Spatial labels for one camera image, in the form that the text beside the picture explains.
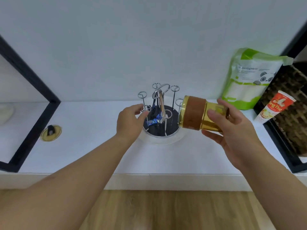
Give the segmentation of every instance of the white baseboard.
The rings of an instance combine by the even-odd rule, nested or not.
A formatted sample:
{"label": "white baseboard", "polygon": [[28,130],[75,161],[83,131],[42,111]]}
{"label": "white baseboard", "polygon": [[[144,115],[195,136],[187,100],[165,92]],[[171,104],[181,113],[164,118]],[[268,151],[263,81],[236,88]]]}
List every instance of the white baseboard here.
{"label": "white baseboard", "polygon": [[[0,189],[25,189],[49,174],[0,174]],[[306,175],[297,178],[307,185]],[[105,189],[251,191],[238,174],[114,174]]]}

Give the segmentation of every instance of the left hand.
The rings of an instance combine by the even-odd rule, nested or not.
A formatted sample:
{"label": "left hand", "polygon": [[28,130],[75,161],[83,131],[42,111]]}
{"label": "left hand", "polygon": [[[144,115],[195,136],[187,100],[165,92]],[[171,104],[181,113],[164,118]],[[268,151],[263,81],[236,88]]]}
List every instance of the left hand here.
{"label": "left hand", "polygon": [[142,131],[144,120],[149,113],[149,111],[145,111],[138,118],[135,117],[140,114],[143,106],[143,104],[136,104],[126,107],[119,113],[116,127],[117,136],[128,139],[132,143],[138,138]]}

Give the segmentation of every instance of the wooden floor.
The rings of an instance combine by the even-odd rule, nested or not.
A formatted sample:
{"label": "wooden floor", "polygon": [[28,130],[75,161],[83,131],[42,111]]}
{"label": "wooden floor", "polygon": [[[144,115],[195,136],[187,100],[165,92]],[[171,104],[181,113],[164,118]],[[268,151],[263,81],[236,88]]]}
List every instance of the wooden floor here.
{"label": "wooden floor", "polygon": [[80,227],[101,229],[275,228],[252,192],[105,190]]}

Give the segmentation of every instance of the gold jar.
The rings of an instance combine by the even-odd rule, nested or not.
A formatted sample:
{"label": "gold jar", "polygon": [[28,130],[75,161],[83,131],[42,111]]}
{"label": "gold jar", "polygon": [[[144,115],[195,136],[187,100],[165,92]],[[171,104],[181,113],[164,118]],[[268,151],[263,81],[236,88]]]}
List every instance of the gold jar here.
{"label": "gold jar", "polygon": [[197,131],[202,129],[222,132],[222,130],[209,119],[207,115],[209,109],[213,109],[220,113],[225,116],[226,119],[229,117],[229,108],[224,105],[208,102],[199,97],[185,96],[179,113],[179,126]]}

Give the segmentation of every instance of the woven basket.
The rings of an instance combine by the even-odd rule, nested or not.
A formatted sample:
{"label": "woven basket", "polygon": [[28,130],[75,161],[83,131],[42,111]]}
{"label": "woven basket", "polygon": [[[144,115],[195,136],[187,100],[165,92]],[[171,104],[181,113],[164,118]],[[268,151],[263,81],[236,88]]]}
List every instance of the woven basket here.
{"label": "woven basket", "polygon": [[274,121],[292,145],[294,152],[300,156],[307,156],[307,95],[301,90],[305,85],[307,76],[298,70],[295,64],[284,66],[260,99],[266,106],[281,90],[297,100],[276,115]]}

